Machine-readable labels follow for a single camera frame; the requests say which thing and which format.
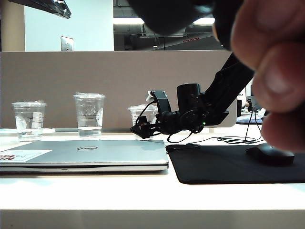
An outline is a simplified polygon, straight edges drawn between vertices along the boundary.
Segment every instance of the black computer mouse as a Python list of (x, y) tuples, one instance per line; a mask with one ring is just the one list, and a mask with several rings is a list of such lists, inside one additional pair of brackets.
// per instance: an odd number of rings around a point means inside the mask
[(290, 151), (279, 150), (267, 143), (246, 150), (253, 159), (268, 165), (285, 166), (293, 163), (295, 155)]

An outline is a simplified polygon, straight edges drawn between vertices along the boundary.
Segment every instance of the black robotic arm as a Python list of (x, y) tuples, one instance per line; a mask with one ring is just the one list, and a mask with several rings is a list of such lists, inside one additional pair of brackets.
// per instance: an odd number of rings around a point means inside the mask
[(226, 110), (250, 82), (254, 72), (240, 63), (232, 53), (223, 68), (215, 75), (210, 87), (201, 92), (197, 83), (177, 87), (178, 111), (171, 111), (165, 91), (148, 92), (148, 102), (157, 103), (156, 123), (139, 117), (130, 131), (142, 138), (159, 132), (172, 135), (182, 130), (199, 133), (204, 126), (219, 125), (229, 114)]

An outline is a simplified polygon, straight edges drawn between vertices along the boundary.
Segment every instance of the desk surface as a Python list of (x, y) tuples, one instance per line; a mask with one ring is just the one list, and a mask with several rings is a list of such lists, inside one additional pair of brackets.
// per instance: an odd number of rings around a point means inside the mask
[[(244, 136), (246, 127), (235, 125), (231, 128), (216, 128), (212, 133), (205, 129), (183, 143), (212, 136)], [(171, 140), (183, 139), (187, 134), (177, 134)], [(249, 127), (248, 136), (259, 137), (256, 125)], [(134, 138), (136, 136), (130, 133), (103, 133), (101, 137), (104, 140)], [(166, 142), (167, 136), (158, 135), (154, 138)], [(79, 139), (77, 133), (48, 133), (43, 136), (43, 140), (76, 139)], [(0, 151), (22, 144), (15, 134), (0, 136)], [(213, 144), (225, 143), (215, 139), (202, 142), (202, 145)], [(87, 225), (91, 226), (88, 228), (100, 228), (102, 225), (120, 228), (120, 221), (113, 220), (113, 217), (121, 216), (124, 219), (128, 214), (131, 215), (125, 219), (127, 224), (122, 228), (137, 228), (135, 225), (156, 228), (160, 227), (162, 220), (169, 219), (175, 223), (167, 222), (164, 225), (166, 228), (185, 228), (185, 224), (179, 223), (182, 219), (184, 222), (189, 221), (193, 228), (201, 228), (199, 225), (203, 221), (206, 228), (221, 228), (220, 221), (226, 228), (264, 228), (265, 225), (268, 228), (270, 225), (277, 228), (304, 228), (305, 184), (186, 185), (178, 181), (171, 162), (167, 171), (158, 173), (7, 175), (0, 179), (0, 209), (3, 228), (8, 225), (34, 228), (37, 222), (26, 220), (28, 214), (33, 213), (48, 222), (44, 228), (52, 228), (57, 222), (61, 222), (61, 227), (57, 225), (57, 228), (87, 228)], [(95, 223), (80, 226), (80, 216), (82, 223), (92, 223), (92, 220)], [(146, 220), (136, 220), (136, 216), (151, 220), (150, 227)]]

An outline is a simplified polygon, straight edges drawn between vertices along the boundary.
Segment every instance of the ceiling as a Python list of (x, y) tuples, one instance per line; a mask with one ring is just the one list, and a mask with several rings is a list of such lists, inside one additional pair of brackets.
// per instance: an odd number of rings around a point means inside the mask
[[(113, 0), (114, 17), (138, 17), (127, 0)], [(155, 34), (144, 25), (113, 25), (115, 50), (215, 50), (223, 49), (211, 26), (191, 24), (170, 36)]]

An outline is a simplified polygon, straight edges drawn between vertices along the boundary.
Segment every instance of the dell logo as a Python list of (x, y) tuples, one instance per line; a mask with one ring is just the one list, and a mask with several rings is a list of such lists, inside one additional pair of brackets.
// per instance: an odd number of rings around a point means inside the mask
[(97, 146), (84, 146), (84, 147), (79, 147), (77, 149), (78, 150), (93, 150), (93, 149), (97, 149)]

